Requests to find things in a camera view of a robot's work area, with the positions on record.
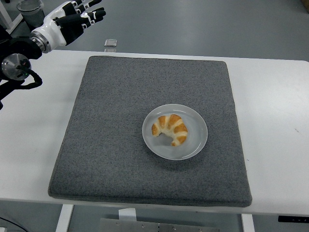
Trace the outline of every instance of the gray floor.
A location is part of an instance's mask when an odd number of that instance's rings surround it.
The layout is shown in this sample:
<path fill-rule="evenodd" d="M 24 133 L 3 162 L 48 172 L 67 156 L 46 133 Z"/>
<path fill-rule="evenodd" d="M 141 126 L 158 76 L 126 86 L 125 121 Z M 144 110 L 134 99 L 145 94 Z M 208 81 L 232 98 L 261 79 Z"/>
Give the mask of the gray floor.
<path fill-rule="evenodd" d="M 16 0 L 10 5 L 1 1 L 14 9 Z M 48 14 L 63 1 L 43 2 Z M 85 30 L 72 44 L 58 49 L 104 51 L 106 39 L 117 39 L 117 52 L 125 53 L 309 61 L 309 14 L 300 0 L 103 0 L 98 4 L 102 6 L 107 12 L 102 22 Z M 21 23 L 12 35 L 27 36 L 29 29 Z M 59 209 L 59 205 L 0 202 L 0 217 L 28 226 L 34 232 L 55 231 Z M 70 231 L 79 231 L 77 228 L 84 225 L 82 219 L 86 215 L 91 215 L 91 222 L 108 215 L 106 210 L 75 208 Z M 112 215 L 117 212 L 108 210 Z M 140 218 L 207 223 L 207 217 L 195 220 L 184 212 L 144 211 Z M 253 218 L 257 232 L 309 231 L 308 224 L 278 223 L 277 216 Z"/>

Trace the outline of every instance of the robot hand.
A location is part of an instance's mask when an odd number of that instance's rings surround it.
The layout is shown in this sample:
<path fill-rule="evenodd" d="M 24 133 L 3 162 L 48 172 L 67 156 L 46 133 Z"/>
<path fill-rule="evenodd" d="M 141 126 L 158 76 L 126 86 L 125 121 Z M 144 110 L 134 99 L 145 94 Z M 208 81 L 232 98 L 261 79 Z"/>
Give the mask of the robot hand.
<path fill-rule="evenodd" d="M 31 32 L 32 40 L 43 53 L 48 53 L 58 46 L 66 46 L 75 41 L 84 29 L 103 20 L 104 8 L 84 12 L 101 0 L 67 1 L 48 14 L 41 27 Z"/>

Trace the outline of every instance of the croissant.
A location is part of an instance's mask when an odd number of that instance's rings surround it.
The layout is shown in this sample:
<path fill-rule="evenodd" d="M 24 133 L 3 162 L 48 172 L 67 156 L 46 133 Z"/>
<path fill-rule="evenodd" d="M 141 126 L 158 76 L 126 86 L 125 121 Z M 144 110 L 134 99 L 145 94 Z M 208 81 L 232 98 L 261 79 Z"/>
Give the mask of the croissant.
<path fill-rule="evenodd" d="M 188 129 L 183 123 L 182 118 L 175 114 L 159 117 L 151 127 L 151 130 L 155 137 L 159 136 L 161 133 L 164 133 L 168 137 L 172 137 L 172 146 L 183 144 L 188 135 Z"/>

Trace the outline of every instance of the croissant crust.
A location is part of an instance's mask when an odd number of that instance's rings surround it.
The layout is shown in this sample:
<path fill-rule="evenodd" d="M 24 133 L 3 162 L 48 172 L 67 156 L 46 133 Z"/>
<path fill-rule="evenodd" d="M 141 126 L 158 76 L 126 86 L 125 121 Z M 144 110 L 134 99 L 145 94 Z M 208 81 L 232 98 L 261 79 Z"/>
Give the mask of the croissant crust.
<path fill-rule="evenodd" d="M 163 115 L 160 116 L 153 124 L 152 128 L 153 136 L 157 137 L 161 133 L 164 133 L 168 137 L 173 138 L 172 146 L 179 146 L 187 139 L 188 129 L 185 126 L 182 118 L 179 115 Z"/>

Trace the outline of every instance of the table surface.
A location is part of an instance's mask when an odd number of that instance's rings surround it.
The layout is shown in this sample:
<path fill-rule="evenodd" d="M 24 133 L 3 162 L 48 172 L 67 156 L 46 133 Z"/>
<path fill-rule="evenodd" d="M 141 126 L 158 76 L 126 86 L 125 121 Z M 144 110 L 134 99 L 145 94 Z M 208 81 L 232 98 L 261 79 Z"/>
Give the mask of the table surface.
<path fill-rule="evenodd" d="M 141 207 L 309 215 L 309 65 L 295 60 L 60 50 L 44 54 L 31 61 L 43 85 L 15 90 L 1 101 L 4 107 L 0 111 L 0 200 L 121 205 L 53 199 L 47 194 L 86 63 L 90 56 L 98 55 L 227 63 L 252 204 L 246 208 Z"/>

